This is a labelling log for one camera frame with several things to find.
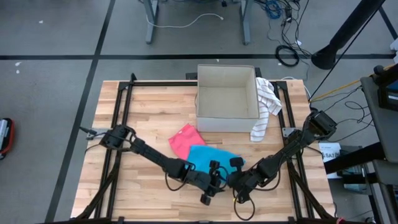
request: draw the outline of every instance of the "gray floor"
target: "gray floor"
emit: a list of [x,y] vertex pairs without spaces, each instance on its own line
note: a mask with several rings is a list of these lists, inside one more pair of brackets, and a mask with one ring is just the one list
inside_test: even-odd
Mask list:
[[[322,48],[357,3],[359,0],[310,1],[300,26],[302,47],[310,52]],[[108,6],[109,0],[0,0],[0,55],[93,55]],[[159,9],[160,25],[182,26],[206,12],[217,13],[224,20],[203,17],[186,29],[157,29],[154,43],[147,45],[144,6],[135,0],[116,0],[101,54],[273,54],[278,45],[266,38],[269,19],[256,4],[251,22],[252,43],[248,46],[241,43],[239,4],[223,8],[218,2],[195,4],[170,0],[160,3]],[[394,16],[398,2],[387,0],[384,9],[398,29],[398,17]],[[270,24],[269,35],[279,39],[280,21]],[[377,13],[347,54],[365,57],[391,54],[392,41]],[[310,68],[305,84],[313,92],[327,71],[314,67],[309,60],[306,62]],[[194,72],[199,63],[254,65],[269,79],[286,76],[301,79],[307,71],[303,63],[287,68],[278,65],[275,59],[100,60],[81,125],[92,124],[103,80],[127,80],[132,72],[141,80],[184,79],[185,73]],[[392,63],[392,59],[343,59],[319,93],[357,80],[371,73],[375,65]],[[0,60],[0,117],[14,119],[17,129],[13,151],[0,162],[1,223],[44,221],[90,65],[91,60]],[[347,100],[366,105],[360,91]],[[329,99],[313,105],[325,109],[334,101]],[[330,109],[329,114],[335,121],[361,117],[360,111],[349,110],[343,102]],[[347,121],[339,125],[331,140],[364,126]],[[368,127],[340,143],[365,146],[376,141],[374,128]],[[85,147],[84,135],[79,134],[56,220],[70,216]],[[330,186],[339,216],[350,218],[370,209],[367,196],[344,190],[339,181],[330,182]],[[372,213],[354,220],[369,216]]]

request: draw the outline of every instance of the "black floor line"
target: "black floor line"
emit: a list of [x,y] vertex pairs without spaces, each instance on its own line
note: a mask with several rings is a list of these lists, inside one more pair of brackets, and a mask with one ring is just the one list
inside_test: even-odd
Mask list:
[[393,38],[394,40],[396,40],[396,38],[398,38],[397,31],[396,31],[396,30],[394,29],[394,27],[392,26],[391,21],[390,21],[390,19],[388,18],[386,12],[384,11],[383,7],[380,7],[379,12],[380,12],[381,17],[382,17],[383,20],[384,20],[384,23],[386,23],[386,26],[387,26],[388,30],[390,31],[392,38]]
[[[281,54],[283,59],[293,55]],[[343,59],[392,59],[394,54],[346,54]],[[0,60],[195,60],[195,59],[276,59],[274,54],[173,54],[173,55],[0,55]]]
[[[106,13],[105,21],[101,29],[101,33],[99,35],[98,43],[95,49],[95,56],[100,55],[102,46],[104,44],[106,31],[108,30],[109,21],[112,16],[113,7],[115,0],[111,0],[109,3],[108,11]],[[53,222],[55,218],[55,214],[57,213],[57,208],[59,201],[61,199],[61,194],[63,190],[63,186],[65,184],[65,179],[67,178],[68,169],[70,165],[70,161],[72,159],[73,150],[75,148],[76,139],[79,132],[79,127],[81,124],[81,120],[83,119],[83,113],[85,112],[88,95],[90,94],[91,85],[93,84],[93,79],[95,75],[95,71],[98,65],[98,59],[94,59],[91,62],[90,71],[88,72],[85,87],[83,89],[83,93],[81,94],[79,106],[76,112],[75,121],[73,122],[72,131],[70,133],[67,149],[65,151],[65,155],[63,157],[61,169],[58,175],[57,183],[55,184],[55,188],[52,194],[51,202],[49,205],[49,209],[47,211],[47,215],[45,217],[45,222]]]

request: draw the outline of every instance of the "white box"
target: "white box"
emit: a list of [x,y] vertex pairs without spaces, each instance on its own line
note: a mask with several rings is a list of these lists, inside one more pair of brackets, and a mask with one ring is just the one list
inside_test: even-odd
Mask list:
[[198,65],[198,131],[250,133],[258,119],[254,67]]

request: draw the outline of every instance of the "red object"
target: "red object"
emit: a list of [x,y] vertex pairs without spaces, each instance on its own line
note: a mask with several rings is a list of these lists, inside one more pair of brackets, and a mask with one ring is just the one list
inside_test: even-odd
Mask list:
[[188,159],[191,146],[206,146],[196,128],[190,124],[185,125],[177,134],[169,138],[173,152],[181,159]]
[[14,142],[14,121],[9,118],[3,118],[7,121],[8,133],[4,138],[2,146],[0,146],[0,158],[4,156],[11,150],[12,143]]

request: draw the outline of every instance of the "white cable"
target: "white cable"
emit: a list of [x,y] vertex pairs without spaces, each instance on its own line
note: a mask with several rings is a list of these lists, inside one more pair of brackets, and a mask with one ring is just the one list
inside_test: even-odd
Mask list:
[[158,28],[186,28],[186,27],[188,27],[188,26],[194,24],[194,23],[195,23],[199,18],[201,18],[202,16],[216,16],[216,17],[219,17],[219,19],[221,19],[221,20],[224,19],[224,18],[222,18],[221,16],[219,16],[219,15],[217,15],[217,14],[214,14],[214,13],[204,13],[204,14],[198,16],[194,21],[192,21],[190,24],[188,24],[188,25],[186,25],[186,26],[158,26],[158,25],[155,25],[155,24],[149,22],[148,17],[147,17],[147,22],[148,22],[150,25],[152,25],[152,26],[154,26],[154,27],[158,27]]
[[[282,78],[282,80],[286,80],[286,79],[293,79],[296,80],[296,78],[294,77],[284,77]],[[305,91],[307,92],[307,94],[309,95],[309,97],[311,98],[311,93],[309,92],[309,90],[307,89],[307,87],[304,85]]]

